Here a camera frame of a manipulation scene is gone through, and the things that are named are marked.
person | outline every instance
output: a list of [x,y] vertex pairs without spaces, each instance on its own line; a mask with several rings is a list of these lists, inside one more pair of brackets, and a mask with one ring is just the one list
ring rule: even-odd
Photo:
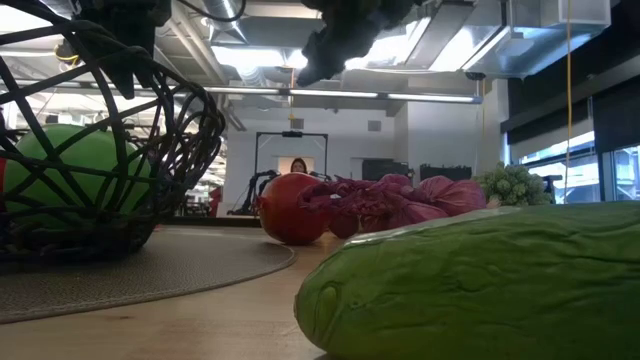
[[301,158],[296,158],[291,163],[291,172],[301,172],[307,173],[307,163],[304,162]]

wooden table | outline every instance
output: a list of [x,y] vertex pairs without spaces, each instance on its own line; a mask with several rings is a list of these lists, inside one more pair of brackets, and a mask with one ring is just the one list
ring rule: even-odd
[[293,298],[341,242],[296,248],[291,267],[195,295],[0,326],[2,360],[307,360]]

black wire basket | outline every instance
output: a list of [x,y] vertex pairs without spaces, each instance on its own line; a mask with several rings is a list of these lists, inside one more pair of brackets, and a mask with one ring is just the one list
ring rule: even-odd
[[[8,129],[0,113],[0,158],[28,171],[19,185],[4,188],[0,193],[0,203],[6,205],[4,212],[0,210],[0,262],[93,260],[121,257],[139,250],[154,228],[174,214],[186,191],[196,185],[220,150],[225,119],[213,97],[202,87],[153,61],[142,48],[119,43],[92,22],[67,20],[37,2],[2,3],[45,19],[52,26],[0,35],[0,46],[62,34],[84,64],[21,87],[0,57],[0,77],[7,90],[0,94],[0,105],[15,102],[29,126],[28,129]],[[94,57],[87,51],[97,45],[107,49],[107,55]],[[155,100],[118,111],[101,69],[122,67],[122,64],[126,64],[126,69],[135,75],[145,91],[155,94]],[[94,86],[103,96],[108,116],[54,146],[26,97],[85,74],[93,75]],[[179,113],[174,113],[176,101],[180,101]],[[196,103],[201,104],[190,111]],[[153,108],[155,117],[148,138],[131,136],[124,120]],[[197,124],[195,133],[187,132],[192,123]],[[112,169],[97,170],[62,160],[65,151],[97,132],[113,139],[115,155],[111,156],[115,156],[116,161]],[[26,136],[35,137],[46,155],[42,158],[23,155],[19,142]],[[64,184],[56,182],[54,175],[56,179],[64,179]],[[99,179],[97,195],[87,193],[77,179],[81,176]],[[45,184],[47,191],[56,194],[63,205],[52,206],[25,195],[25,189],[36,182]],[[145,189],[143,195],[130,211],[122,211],[123,203],[140,184]],[[12,210],[9,204],[17,206]],[[55,219],[62,225],[46,226],[39,220],[43,217]]]

hanging cable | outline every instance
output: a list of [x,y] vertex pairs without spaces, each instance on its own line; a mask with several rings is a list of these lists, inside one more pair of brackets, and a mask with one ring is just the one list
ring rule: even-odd
[[568,138],[567,157],[564,172],[564,203],[568,204],[569,165],[571,162],[571,136],[573,126],[573,94],[571,93],[571,0],[567,0],[567,114],[568,114]]
[[244,15],[244,11],[247,8],[247,0],[242,0],[242,3],[240,5],[240,10],[238,10],[238,13],[235,14],[234,16],[230,17],[230,18],[223,18],[223,17],[218,17],[218,16],[214,16],[211,15],[210,13],[200,9],[199,7],[193,5],[192,3],[188,2],[187,0],[177,0],[179,3],[183,4],[184,6],[188,7],[189,9],[197,12],[198,14],[211,19],[213,21],[219,21],[219,22],[234,22],[237,20],[240,20],[240,18],[242,17],[242,15]]

white wall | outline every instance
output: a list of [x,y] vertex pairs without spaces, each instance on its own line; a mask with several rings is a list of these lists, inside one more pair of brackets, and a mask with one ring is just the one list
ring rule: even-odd
[[[396,126],[407,117],[409,166],[418,175],[422,164],[469,166],[474,174],[495,168],[503,154],[500,123],[508,118],[508,96],[507,81],[494,80],[483,105],[409,103],[408,113],[396,116]],[[404,132],[397,128],[396,140],[404,142]],[[396,154],[402,154],[403,145],[395,145]]]
[[462,104],[409,104],[409,167],[420,165],[475,165],[479,106]]
[[394,121],[394,159],[409,162],[409,104],[405,104]]
[[495,169],[498,161],[505,161],[505,138],[500,133],[500,123],[509,118],[509,89],[507,80],[494,80],[484,99],[485,131],[480,130],[477,174]]
[[[256,132],[289,130],[289,110],[237,109],[236,115],[249,129],[246,132],[229,130],[227,143],[227,173],[223,201],[233,205],[242,195],[254,173]],[[353,166],[364,158],[394,158],[393,118],[384,111],[340,110],[337,114],[322,109],[296,109],[294,115],[305,120],[305,133],[329,135],[327,174],[357,178]],[[368,132],[369,120],[381,120],[381,132]],[[258,171],[277,169],[280,156],[313,157],[316,171],[324,168],[324,139],[286,139],[280,136],[261,136]]]

